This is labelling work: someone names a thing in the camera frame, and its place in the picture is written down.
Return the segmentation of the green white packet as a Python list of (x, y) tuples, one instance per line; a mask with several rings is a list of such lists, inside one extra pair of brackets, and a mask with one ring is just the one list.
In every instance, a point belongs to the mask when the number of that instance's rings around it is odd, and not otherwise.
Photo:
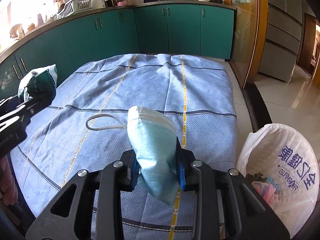
[(24, 103), (38, 98), (43, 93), (48, 93), (49, 99), (53, 100), (56, 96), (57, 77), (56, 64), (32, 69), (18, 86), (19, 102)]

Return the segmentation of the light blue face mask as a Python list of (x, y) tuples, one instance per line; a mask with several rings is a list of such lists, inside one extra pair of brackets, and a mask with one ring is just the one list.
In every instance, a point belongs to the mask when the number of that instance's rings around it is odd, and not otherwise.
[[(117, 125), (91, 127), (91, 120), (109, 117)], [(174, 122), (166, 115), (142, 106), (132, 106), (127, 115), (127, 124), (111, 114), (96, 114), (86, 120), (92, 131), (126, 129), (136, 159), (140, 165), (140, 184), (149, 194), (167, 205), (176, 199), (179, 184), (176, 175), (176, 138)]]

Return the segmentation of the white plastic trash bag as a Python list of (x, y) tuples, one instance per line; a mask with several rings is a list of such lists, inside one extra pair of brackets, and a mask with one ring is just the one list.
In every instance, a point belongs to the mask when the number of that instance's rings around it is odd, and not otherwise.
[(291, 237), (311, 216), (319, 193), (318, 161), (309, 142), (294, 128), (267, 124), (249, 133), (236, 169), (249, 180), (270, 176), (283, 192), (273, 209)]

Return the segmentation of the teal kitchen base cabinets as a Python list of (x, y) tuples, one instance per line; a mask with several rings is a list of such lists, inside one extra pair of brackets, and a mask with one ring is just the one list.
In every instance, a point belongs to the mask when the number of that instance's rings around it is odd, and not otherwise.
[(55, 65), (63, 83), (82, 65), (121, 54), (187, 54), (227, 60), (235, 10), (169, 2), (84, 12), (40, 27), (1, 53), (1, 98), (32, 69)]

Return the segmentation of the light blue checked tablecloth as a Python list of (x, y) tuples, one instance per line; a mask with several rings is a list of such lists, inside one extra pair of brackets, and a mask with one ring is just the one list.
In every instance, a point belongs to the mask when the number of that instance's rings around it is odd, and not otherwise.
[(177, 141), (215, 170), (227, 171), (236, 158), (228, 73), (188, 55), (126, 54), (87, 63), (57, 88), (26, 132), (11, 161), (35, 216), (78, 171), (101, 170), (130, 149), (143, 168)]

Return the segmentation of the pink tissue packet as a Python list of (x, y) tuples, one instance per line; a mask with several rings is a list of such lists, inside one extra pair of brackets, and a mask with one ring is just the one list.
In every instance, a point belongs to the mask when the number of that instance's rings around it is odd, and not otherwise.
[(251, 182), (253, 188), (262, 196), (263, 200), (273, 210), (283, 196), (282, 189), (270, 176)]

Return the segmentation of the white dish rack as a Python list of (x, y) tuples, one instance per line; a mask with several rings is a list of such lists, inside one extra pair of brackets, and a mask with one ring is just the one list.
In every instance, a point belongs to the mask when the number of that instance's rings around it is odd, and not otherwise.
[(60, 12), (55, 14), (52, 19), (53, 21), (57, 21), (73, 14), (77, 14), (79, 12), (91, 10), (91, 3), (92, 0), (69, 0), (65, 4), (64, 8)]

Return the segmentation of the grey multi-door refrigerator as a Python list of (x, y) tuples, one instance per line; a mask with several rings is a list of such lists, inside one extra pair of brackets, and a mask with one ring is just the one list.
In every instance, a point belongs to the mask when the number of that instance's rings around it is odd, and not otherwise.
[(302, 0), (268, 0), (266, 42), (259, 72), (289, 82), (302, 33)]

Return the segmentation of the wooden sliding door frame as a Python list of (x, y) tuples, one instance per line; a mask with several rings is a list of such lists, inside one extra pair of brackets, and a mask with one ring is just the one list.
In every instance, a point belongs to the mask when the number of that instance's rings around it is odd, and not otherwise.
[(235, 9), (235, 27), (230, 64), (240, 88), (254, 82), (263, 56), (268, 0), (225, 0)]

